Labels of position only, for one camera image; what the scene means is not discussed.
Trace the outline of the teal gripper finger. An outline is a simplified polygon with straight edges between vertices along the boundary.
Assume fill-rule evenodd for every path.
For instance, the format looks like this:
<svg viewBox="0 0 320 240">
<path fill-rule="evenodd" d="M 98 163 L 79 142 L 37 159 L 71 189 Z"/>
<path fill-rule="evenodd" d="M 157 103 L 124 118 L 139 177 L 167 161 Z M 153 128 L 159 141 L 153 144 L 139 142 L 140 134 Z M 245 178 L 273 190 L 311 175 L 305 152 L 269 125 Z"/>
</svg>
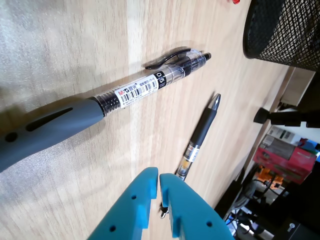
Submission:
<svg viewBox="0 0 320 240">
<path fill-rule="evenodd" d="M 149 226 L 151 200 L 157 198 L 158 168 L 145 168 L 100 221 L 89 240 L 140 240 Z"/>
<path fill-rule="evenodd" d="M 173 238 L 232 240 L 225 221 L 186 182 L 172 173 L 159 176 L 162 205 L 168 208 Z"/>
</svg>

